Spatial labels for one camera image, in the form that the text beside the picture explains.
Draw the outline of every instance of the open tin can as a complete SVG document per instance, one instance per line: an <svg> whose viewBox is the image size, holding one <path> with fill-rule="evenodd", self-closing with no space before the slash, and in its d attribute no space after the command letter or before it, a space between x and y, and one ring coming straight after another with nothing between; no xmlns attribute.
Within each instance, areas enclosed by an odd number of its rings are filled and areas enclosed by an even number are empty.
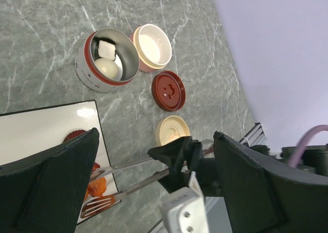
<svg viewBox="0 0 328 233"><path fill-rule="evenodd" d="M108 78L95 64L94 39L108 39L113 41L116 49L115 64L118 67L120 79ZM128 84L137 74L139 57L130 39L119 31L103 29L92 33L79 49L75 57L75 69L80 80L89 88L108 92L116 87Z"/></svg>

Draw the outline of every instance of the tongs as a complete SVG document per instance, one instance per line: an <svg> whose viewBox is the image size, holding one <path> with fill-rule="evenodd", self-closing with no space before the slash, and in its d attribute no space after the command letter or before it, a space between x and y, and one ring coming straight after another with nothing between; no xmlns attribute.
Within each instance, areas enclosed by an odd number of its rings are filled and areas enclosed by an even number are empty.
<svg viewBox="0 0 328 233"><path fill-rule="evenodd" d="M110 167L98 168L92 172L89 182L92 182L95 179L104 177L108 174L120 172L120 171L130 169L135 166L147 164L153 160L154 160L153 158L147 157L147 158L135 160L135 161L132 161L129 163L123 163L123 164L114 165L114 166L110 166Z"/></svg>
<svg viewBox="0 0 328 233"><path fill-rule="evenodd" d="M153 176L142 180L141 182L131 186L126 191L120 191L109 196L102 196L95 198L83 205L81 210L81 218L87 218L96 215L114 205L117 204L121 199L125 198L129 194L164 178L169 174L169 169L165 169L161 172L156 172Z"/></svg>
<svg viewBox="0 0 328 233"><path fill-rule="evenodd" d="M203 147L202 151L205 156L213 153L213 147L212 147L213 141L212 140L206 139L206 140L203 140L201 143L202 143L202 147ZM121 172L123 170L130 169L132 167L147 164L154 160L155 159L148 156L146 158L135 160L135 161L132 161L129 163L114 165L112 167L98 168L95 171L93 171L93 173L91 174L89 182L92 182L93 180L95 180L97 178L101 178L101 177L104 177L104 176L112 174L112 173Z"/></svg>

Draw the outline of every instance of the white container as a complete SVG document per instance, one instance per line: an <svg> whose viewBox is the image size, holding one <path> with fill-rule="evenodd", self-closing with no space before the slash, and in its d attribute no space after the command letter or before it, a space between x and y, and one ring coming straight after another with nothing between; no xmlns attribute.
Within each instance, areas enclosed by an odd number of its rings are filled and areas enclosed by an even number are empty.
<svg viewBox="0 0 328 233"><path fill-rule="evenodd" d="M164 68L171 60L172 47L164 31L153 24L138 27L130 39L139 54L139 69L151 73Z"/></svg>
<svg viewBox="0 0 328 233"><path fill-rule="evenodd" d="M120 80L106 77L96 66L91 51L91 42L94 38L107 38L115 43L116 60L114 62L121 70ZM108 92L128 84L137 74L138 68L139 57L133 43L124 34L112 29L92 33L75 57L75 69L80 80L89 88L99 92Z"/></svg>

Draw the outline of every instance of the screw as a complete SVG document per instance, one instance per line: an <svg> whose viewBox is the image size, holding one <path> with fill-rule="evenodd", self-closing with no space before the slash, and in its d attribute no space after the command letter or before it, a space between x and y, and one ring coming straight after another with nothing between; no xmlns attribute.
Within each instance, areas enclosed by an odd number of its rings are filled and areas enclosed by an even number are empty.
<svg viewBox="0 0 328 233"><path fill-rule="evenodd" d="M194 228L191 227L191 226L188 226L188 227L187 227L187 231L188 231L188 232L193 232L193 231L194 231Z"/></svg>
<svg viewBox="0 0 328 233"><path fill-rule="evenodd" d="M185 212L185 213L184 213L184 216L185 216L186 218L190 218L190 213L189 213L189 212Z"/></svg>

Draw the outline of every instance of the orange food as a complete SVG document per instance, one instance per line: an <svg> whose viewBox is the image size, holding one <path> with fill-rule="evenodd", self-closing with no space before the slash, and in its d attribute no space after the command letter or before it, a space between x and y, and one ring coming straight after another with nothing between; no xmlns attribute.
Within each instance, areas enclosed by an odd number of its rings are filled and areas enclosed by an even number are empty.
<svg viewBox="0 0 328 233"><path fill-rule="evenodd" d="M92 197L103 196L106 189L106 178L98 178L88 185L88 191Z"/></svg>
<svg viewBox="0 0 328 233"><path fill-rule="evenodd" d="M87 197L89 196L89 191L86 191L86 195L84 196L84 201L87 199Z"/></svg>

